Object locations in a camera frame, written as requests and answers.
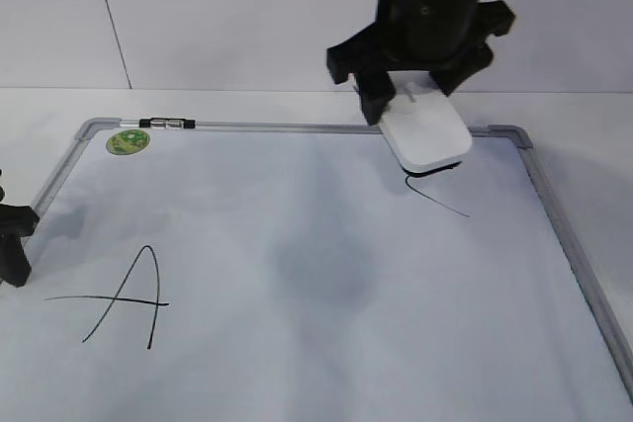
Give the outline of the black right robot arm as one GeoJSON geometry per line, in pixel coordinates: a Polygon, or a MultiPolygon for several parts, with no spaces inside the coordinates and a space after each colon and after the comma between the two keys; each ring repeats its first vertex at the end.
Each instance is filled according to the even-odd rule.
{"type": "Polygon", "coordinates": [[[378,0],[374,22],[326,52],[336,84],[354,79],[360,109],[376,125],[396,96],[390,75],[422,71],[445,96],[489,67],[490,36],[509,33],[514,13],[503,1],[378,0]]]}

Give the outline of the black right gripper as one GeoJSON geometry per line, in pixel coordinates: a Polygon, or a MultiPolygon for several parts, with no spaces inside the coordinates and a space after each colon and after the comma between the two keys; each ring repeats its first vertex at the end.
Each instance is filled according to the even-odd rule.
{"type": "Polygon", "coordinates": [[[459,45],[438,59],[404,48],[388,34],[386,27],[375,22],[347,41],[330,47],[325,64],[336,84],[346,82],[355,73],[362,115],[369,126],[374,126],[396,96],[388,72],[429,72],[439,90],[451,96],[464,82],[492,64],[488,37],[507,35],[514,20],[514,13],[501,0],[479,3],[459,45]]]}

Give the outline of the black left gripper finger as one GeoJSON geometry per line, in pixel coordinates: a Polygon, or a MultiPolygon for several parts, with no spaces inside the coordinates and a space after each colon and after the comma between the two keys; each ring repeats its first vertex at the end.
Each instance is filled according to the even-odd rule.
{"type": "Polygon", "coordinates": [[[1,204],[1,281],[22,287],[32,267],[25,254],[22,239],[36,231],[40,217],[29,206],[1,204]]]}

